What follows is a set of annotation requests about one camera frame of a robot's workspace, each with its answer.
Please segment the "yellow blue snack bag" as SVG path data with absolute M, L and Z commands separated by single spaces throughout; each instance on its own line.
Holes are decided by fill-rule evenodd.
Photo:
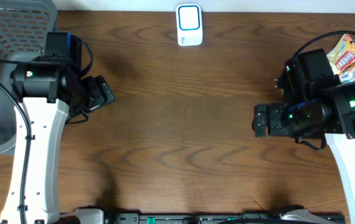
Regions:
M 349 34 L 344 34 L 335 48 L 327 54 L 334 74 L 340 75 L 355 64 L 355 42 Z

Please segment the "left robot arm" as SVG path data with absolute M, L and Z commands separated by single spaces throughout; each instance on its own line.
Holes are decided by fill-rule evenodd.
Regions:
M 11 184 L 1 223 L 105 223 L 105 211 L 84 207 L 61 214 L 60 143 L 65 124 L 115 97 L 104 77 L 83 77 L 69 62 L 25 62 L 11 73 L 17 101 Z

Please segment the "orange juice carton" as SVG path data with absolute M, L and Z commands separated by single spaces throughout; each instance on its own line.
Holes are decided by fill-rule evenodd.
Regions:
M 351 65 L 347 68 L 343 73 L 339 75 L 339 79 L 341 83 L 344 83 L 346 80 L 355 77 L 355 64 Z

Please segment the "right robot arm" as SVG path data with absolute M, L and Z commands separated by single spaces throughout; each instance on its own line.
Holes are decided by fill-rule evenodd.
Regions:
M 351 223 L 355 223 L 355 82 L 285 92 L 282 103 L 258 104 L 255 136 L 286 136 L 314 150 L 329 147 L 338 166 Z

